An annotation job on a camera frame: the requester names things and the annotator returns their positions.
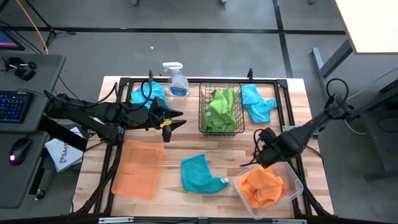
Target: plastic bin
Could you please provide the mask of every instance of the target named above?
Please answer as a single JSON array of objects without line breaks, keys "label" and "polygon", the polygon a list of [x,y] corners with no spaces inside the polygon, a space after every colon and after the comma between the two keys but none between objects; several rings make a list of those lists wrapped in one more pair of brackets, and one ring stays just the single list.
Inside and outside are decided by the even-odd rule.
[{"label": "plastic bin", "polygon": [[276,203],[273,205],[270,205],[265,208],[250,208],[249,205],[246,203],[246,199],[243,197],[243,194],[236,182],[238,181],[239,177],[252,171],[255,168],[256,166],[252,166],[247,170],[243,171],[242,173],[238,174],[234,178],[234,187],[238,192],[239,196],[241,197],[244,206],[246,207],[246,209],[254,219],[260,220],[262,218],[266,218],[268,210],[277,209],[279,205],[283,203],[288,203],[303,193],[303,184],[301,183],[297,175],[294,173],[293,169],[289,166],[289,164],[287,162],[277,162],[274,165],[272,165],[271,168],[272,171],[274,171],[274,174],[282,177],[282,179],[286,183],[287,185],[286,191],[279,197],[278,201],[276,201]]},{"label": "plastic bin", "polygon": [[112,193],[150,199],[159,181],[163,144],[127,140]]}]

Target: keyboard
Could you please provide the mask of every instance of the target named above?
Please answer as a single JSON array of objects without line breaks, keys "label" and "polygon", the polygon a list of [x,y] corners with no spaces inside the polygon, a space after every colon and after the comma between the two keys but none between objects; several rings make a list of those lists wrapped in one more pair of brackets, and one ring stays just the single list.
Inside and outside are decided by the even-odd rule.
[{"label": "keyboard", "polygon": [[0,91],[0,123],[23,123],[34,94]]}]

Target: gray floor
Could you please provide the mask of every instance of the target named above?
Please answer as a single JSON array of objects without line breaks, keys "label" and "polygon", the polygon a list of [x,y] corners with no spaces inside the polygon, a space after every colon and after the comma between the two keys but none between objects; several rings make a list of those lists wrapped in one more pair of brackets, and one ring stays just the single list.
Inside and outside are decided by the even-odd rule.
[{"label": "gray floor", "polygon": [[[285,29],[343,29],[332,0],[317,0],[313,6],[306,2],[279,0]],[[216,0],[142,0],[136,8],[129,0],[32,3],[57,26],[276,29],[271,0],[228,0],[225,8]],[[0,19],[29,25],[13,1]],[[21,34],[41,46],[35,32]],[[323,58],[328,58],[344,39],[342,35],[286,35],[293,75],[305,80],[312,114],[321,111],[324,99],[311,48],[319,47]],[[276,34],[78,33],[55,39],[50,53],[67,56],[63,79],[79,97],[91,101],[97,100],[105,75],[145,75],[149,69],[159,73],[163,72],[161,65],[165,61],[182,62],[186,75],[241,77],[252,67],[256,77],[286,77]],[[332,77],[344,78],[351,93],[356,93],[396,66],[398,56],[350,55]],[[353,98],[352,104],[365,104],[397,77],[398,73],[392,73],[375,83]],[[333,85],[333,89],[343,94],[341,86]],[[66,89],[58,83],[57,91]],[[361,121],[355,122],[354,127],[365,131]],[[364,181],[364,175],[379,170],[367,137],[355,135],[336,121],[322,132],[319,142],[335,213],[345,218],[398,222],[397,179]],[[67,213],[77,177],[78,173],[72,170],[55,175],[49,180],[45,199],[36,202],[28,195],[21,208],[0,210],[0,219]]]}]

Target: green towel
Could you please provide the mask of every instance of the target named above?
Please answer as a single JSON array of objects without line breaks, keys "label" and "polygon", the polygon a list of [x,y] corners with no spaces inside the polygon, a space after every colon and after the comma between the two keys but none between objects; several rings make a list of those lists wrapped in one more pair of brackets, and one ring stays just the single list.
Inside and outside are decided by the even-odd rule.
[{"label": "green towel", "polygon": [[211,93],[213,101],[206,106],[204,123],[206,132],[233,132],[236,130],[236,118],[233,106],[236,94],[233,88],[226,88],[223,92],[215,90]]}]

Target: orange plastic tray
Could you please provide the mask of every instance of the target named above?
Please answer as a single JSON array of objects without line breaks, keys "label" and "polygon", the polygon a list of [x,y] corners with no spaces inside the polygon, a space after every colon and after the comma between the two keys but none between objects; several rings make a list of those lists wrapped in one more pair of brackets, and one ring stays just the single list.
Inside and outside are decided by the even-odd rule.
[{"label": "orange plastic tray", "polygon": [[112,193],[152,198],[159,181],[163,149],[163,144],[126,141]]}]

